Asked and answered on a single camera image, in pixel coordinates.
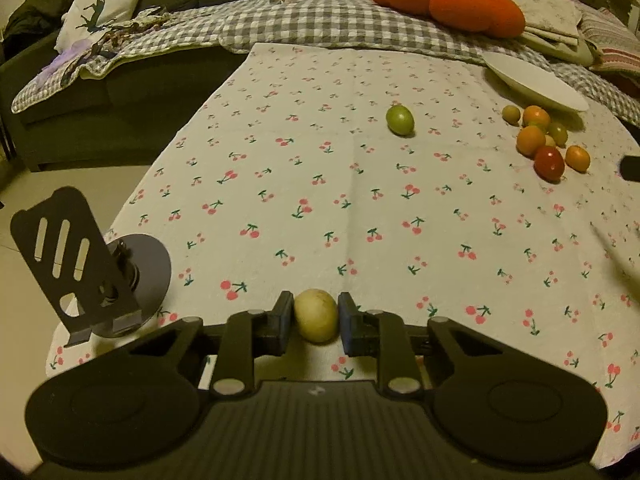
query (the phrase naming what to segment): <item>red tomato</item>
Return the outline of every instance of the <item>red tomato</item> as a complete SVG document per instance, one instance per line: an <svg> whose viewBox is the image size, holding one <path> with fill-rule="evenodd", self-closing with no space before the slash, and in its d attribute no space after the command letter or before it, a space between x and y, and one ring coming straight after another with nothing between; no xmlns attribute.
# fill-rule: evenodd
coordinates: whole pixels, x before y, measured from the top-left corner
<svg viewBox="0 0 640 480"><path fill-rule="evenodd" d="M564 173L564 159L558 150L551 146L542 146L533 159L536 173L549 182L559 182Z"/></svg>

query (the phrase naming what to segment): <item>ribbed black surface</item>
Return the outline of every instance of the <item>ribbed black surface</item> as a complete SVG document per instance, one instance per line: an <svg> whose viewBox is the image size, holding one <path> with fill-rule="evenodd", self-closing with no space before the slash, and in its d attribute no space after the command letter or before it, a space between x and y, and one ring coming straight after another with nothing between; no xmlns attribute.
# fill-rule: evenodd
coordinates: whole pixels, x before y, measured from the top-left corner
<svg viewBox="0 0 640 480"><path fill-rule="evenodd" d="M167 406L167 416L171 416ZM258 394L213 406L181 447L117 472L46 463L36 480L591 480L587 465L540 474L496 470L469 457L415 403L378 395L368 381L265 382Z"/></svg>

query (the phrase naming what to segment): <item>round fruit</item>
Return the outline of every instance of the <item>round fruit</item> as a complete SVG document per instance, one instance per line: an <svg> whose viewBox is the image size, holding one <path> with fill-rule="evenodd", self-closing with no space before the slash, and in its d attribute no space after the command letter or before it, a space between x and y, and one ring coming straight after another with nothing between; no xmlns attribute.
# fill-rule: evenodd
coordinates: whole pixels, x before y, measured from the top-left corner
<svg viewBox="0 0 640 480"><path fill-rule="evenodd" d="M293 302L300 335L312 343L324 343L338 333L338 307L324 290L310 288Z"/></svg>
<svg viewBox="0 0 640 480"><path fill-rule="evenodd" d="M529 106L524 109L524 113L522 114L523 126L529 126L530 124L535 124L543 132L546 132L550 122L551 122L551 117L549 117L549 114L546 113L539 106Z"/></svg>
<svg viewBox="0 0 640 480"><path fill-rule="evenodd" d="M502 118L515 126L520 120L520 109L517 106L507 105L502 109Z"/></svg>
<svg viewBox="0 0 640 480"><path fill-rule="evenodd" d="M386 111L386 125L400 136L410 135L414 130L414 116L409 108L402 105L393 105Z"/></svg>
<svg viewBox="0 0 640 480"><path fill-rule="evenodd" d="M533 168L545 180L559 182L564 173L564 160L557 148L542 146L536 152Z"/></svg>
<svg viewBox="0 0 640 480"><path fill-rule="evenodd" d="M589 153L580 146L569 146L566 149L564 158L570 168L574 168L575 171L579 171L580 173L587 171L591 164Z"/></svg>
<svg viewBox="0 0 640 480"><path fill-rule="evenodd" d="M566 132L564 124L557 123L555 121L552 122L551 124L549 124L549 130L547 131L547 133L554 138L556 146L560 146L561 148L564 148L566 146L569 135Z"/></svg>
<svg viewBox="0 0 640 480"><path fill-rule="evenodd" d="M526 126L516 138L516 148L525 156L533 156L540 146L545 145L545 134L537 126Z"/></svg>

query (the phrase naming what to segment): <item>cherry print tablecloth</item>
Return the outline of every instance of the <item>cherry print tablecloth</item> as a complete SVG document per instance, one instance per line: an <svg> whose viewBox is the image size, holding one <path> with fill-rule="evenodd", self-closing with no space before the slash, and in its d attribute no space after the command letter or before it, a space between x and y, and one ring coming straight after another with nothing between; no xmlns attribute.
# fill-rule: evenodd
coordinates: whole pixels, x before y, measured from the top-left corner
<svg viewBox="0 0 640 480"><path fill-rule="evenodd" d="M593 462L624 456L640 426L630 293L640 202L616 162L640 150L590 102L572 133L591 152L590 172L546 184L515 151L517 129L481 71L418 54L257 44L106 234L147 233L171 254L169 292L146 328L181 316L221 323L310 287L350 291L411 324L447 316L593 383L610 421ZM396 102L413 111L414 138L386 129ZM133 336L64 349L67 337L60 325L49 375ZM340 341L297 337L284 358L256 365L259 379L374 374Z"/></svg>

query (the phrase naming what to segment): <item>checkered blanket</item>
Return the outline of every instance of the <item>checkered blanket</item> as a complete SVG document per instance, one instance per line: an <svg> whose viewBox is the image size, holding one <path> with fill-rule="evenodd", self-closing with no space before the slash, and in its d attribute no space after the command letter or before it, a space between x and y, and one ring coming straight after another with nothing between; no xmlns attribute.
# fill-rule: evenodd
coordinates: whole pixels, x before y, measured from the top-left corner
<svg viewBox="0 0 640 480"><path fill-rule="evenodd" d="M65 79L63 83L62 75L74 60L47 78L35 77L15 97L12 112L20 113L48 99L78 77L103 78L124 62L208 46L222 46L231 52L245 54L255 43L401 50L480 65L484 64L483 52L501 52L545 70L554 70L563 80L603 103L617 116L640 126L640 104L581 67L550 65L541 54L515 40L491 40L477 34L463 34L430 20L380 7L371 0L296 0L287 5L272 4L269 0L240 0L175 12L159 30L132 34L115 56L109 59L98 56L78 66L68 82Z"/></svg>

